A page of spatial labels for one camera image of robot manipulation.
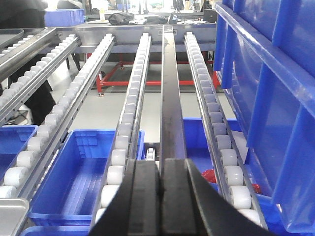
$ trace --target gray floor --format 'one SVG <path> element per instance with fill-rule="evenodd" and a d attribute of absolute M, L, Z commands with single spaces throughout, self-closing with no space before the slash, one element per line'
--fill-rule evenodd
<path fill-rule="evenodd" d="M 108 71 L 111 66 L 112 64 L 109 64 L 109 66 L 104 67 L 104 71 Z M 126 68 L 124 71 L 118 70 L 113 79 L 128 79 L 130 69 Z M 71 63 L 71 70 L 67 70 L 66 64 L 63 63 L 49 78 L 49 83 L 53 89 L 52 94 L 56 101 L 62 96 L 77 72 L 73 62 Z M 189 74 L 188 65 L 179 66 L 180 79 L 189 79 L 184 78 L 185 76 L 189 77 Z M 150 66 L 148 80 L 156 80 L 158 79 L 158 75 L 160 75 L 160 68 Z M 71 126 L 71 130 L 116 128 L 126 95 L 125 91 L 125 87 L 110 87 L 104 90 L 103 97 L 98 97 L 97 91 L 91 90 Z M 161 101 L 159 91 L 160 87 L 156 86 L 146 89 L 140 125 L 140 128 L 146 133 L 145 142 L 159 142 Z M 183 117 L 200 117 L 197 97 L 193 91 L 193 86 L 184 86 L 181 88 Z M 226 117 L 233 118 L 234 113 L 224 93 L 218 93 L 218 95 Z"/>

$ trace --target red object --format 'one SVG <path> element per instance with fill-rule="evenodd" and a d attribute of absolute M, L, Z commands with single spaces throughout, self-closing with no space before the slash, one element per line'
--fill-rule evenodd
<path fill-rule="evenodd" d="M 252 183 L 252 188 L 254 189 L 255 193 L 262 194 L 259 184 Z"/>
<path fill-rule="evenodd" d="M 217 179 L 215 176 L 215 171 L 214 170 L 206 170 L 202 172 L 201 174 L 208 182 L 210 183 L 217 183 Z"/>
<path fill-rule="evenodd" d="M 124 69 L 124 65 L 133 65 L 131 61 L 124 61 L 123 54 L 119 54 L 119 62 L 113 67 L 113 69 L 107 73 L 103 78 L 97 76 L 96 78 L 96 87 L 98 93 L 102 93 L 103 86 L 128 86 L 129 81 L 109 81 L 110 78 L 114 75 L 114 73 L 120 68 Z M 206 64 L 212 64 L 212 60 L 205 60 Z M 188 64 L 188 61 L 178 61 L 177 64 Z M 151 61 L 150 65 L 161 65 L 161 61 Z M 193 85 L 193 80 L 180 80 L 180 85 Z M 160 86 L 161 81 L 147 81 L 146 85 L 151 86 Z"/>
<path fill-rule="evenodd" d="M 215 89 L 217 89 L 217 87 L 220 85 L 220 81 L 218 80 L 218 76 L 217 76 L 216 71 L 213 72 L 212 82 L 213 82 L 213 86 L 215 87 Z"/>

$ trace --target black metal bar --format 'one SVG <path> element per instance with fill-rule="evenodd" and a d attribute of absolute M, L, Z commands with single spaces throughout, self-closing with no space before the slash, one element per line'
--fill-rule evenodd
<path fill-rule="evenodd" d="M 187 156 L 172 26 L 163 26 L 161 95 L 159 170 L 163 174 L 166 158 Z"/>

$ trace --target blue plastic bin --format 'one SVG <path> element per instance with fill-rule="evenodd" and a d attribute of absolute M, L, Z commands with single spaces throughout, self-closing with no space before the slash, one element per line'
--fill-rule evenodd
<path fill-rule="evenodd" d="M 30 227 L 20 236 L 87 236 L 88 226 Z"/>
<path fill-rule="evenodd" d="M 37 226 L 90 225 L 115 130 L 72 131 L 29 211 Z M 144 158 L 140 131 L 137 159 Z"/>
<path fill-rule="evenodd" d="M 12 166 L 17 154 L 26 148 L 27 141 L 36 130 L 36 125 L 14 125 L 0 128 L 0 179 Z"/>
<path fill-rule="evenodd" d="M 67 27 L 84 23 L 83 9 L 46 11 L 46 27 Z"/>
<path fill-rule="evenodd" d="M 288 232 L 315 233 L 315 1 L 223 0 L 214 70 Z"/>

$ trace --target person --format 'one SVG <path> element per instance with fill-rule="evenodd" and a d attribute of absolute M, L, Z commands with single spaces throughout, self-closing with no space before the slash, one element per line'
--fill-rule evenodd
<path fill-rule="evenodd" d="M 47 4 L 42 0 L 0 0 L 0 29 L 43 28 L 45 27 L 45 11 Z M 20 76 L 30 70 L 31 66 L 41 60 L 41 55 L 23 65 L 10 76 L 16 82 Z M 55 101 L 50 94 L 50 85 L 45 81 L 37 91 L 25 102 L 32 112 L 33 123 L 41 125 L 50 113 Z"/>

